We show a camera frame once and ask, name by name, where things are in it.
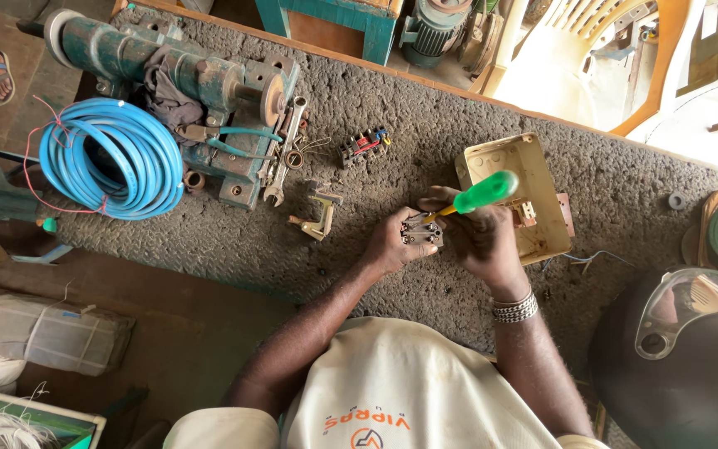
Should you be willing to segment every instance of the silver bracelet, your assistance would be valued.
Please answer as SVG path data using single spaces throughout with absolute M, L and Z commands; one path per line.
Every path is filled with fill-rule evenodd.
M 514 304 L 505 304 L 507 307 L 498 307 L 498 304 L 504 305 L 492 301 L 492 317 L 495 321 L 501 323 L 519 323 L 520 321 L 525 321 L 536 315 L 536 312 L 539 310 L 539 305 L 536 303 L 536 295 L 534 295 L 533 290 L 528 292 L 528 296 L 522 301 L 518 301 Z

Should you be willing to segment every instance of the forearm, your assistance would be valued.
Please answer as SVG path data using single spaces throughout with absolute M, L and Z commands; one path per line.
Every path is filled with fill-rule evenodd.
M 360 261 L 318 298 L 307 303 L 268 339 L 238 373 L 224 396 L 226 407 L 258 408 L 277 418 L 306 380 L 314 360 L 383 273 Z
M 495 323 L 498 370 L 552 434 L 594 438 L 581 395 L 553 343 L 542 315 Z

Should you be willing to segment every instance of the hand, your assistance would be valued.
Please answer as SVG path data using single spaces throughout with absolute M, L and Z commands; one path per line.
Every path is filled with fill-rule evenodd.
M 460 191 L 433 186 L 417 201 L 421 209 L 437 212 L 453 204 Z M 499 303 L 522 300 L 531 288 L 519 262 L 511 209 L 484 206 L 470 213 L 437 217 L 456 250 L 461 265 L 484 281 Z
M 379 269 L 384 276 L 412 260 L 435 253 L 437 248 L 433 244 L 405 244 L 401 240 L 404 220 L 418 214 L 420 212 L 404 207 L 377 224 L 361 261 Z

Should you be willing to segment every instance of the green screwdriver handle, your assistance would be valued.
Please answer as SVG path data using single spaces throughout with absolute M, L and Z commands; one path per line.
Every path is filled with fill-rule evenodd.
M 519 177 L 511 170 L 494 172 L 489 178 L 459 193 L 453 200 L 458 213 L 468 213 L 485 205 L 504 200 L 519 187 Z

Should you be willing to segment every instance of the green crate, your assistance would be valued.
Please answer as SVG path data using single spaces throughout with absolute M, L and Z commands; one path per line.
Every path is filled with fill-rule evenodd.
M 30 423 L 44 426 L 64 444 L 62 449 L 95 449 L 107 420 L 45 403 L 0 393 L 0 408 L 16 416 L 29 413 Z

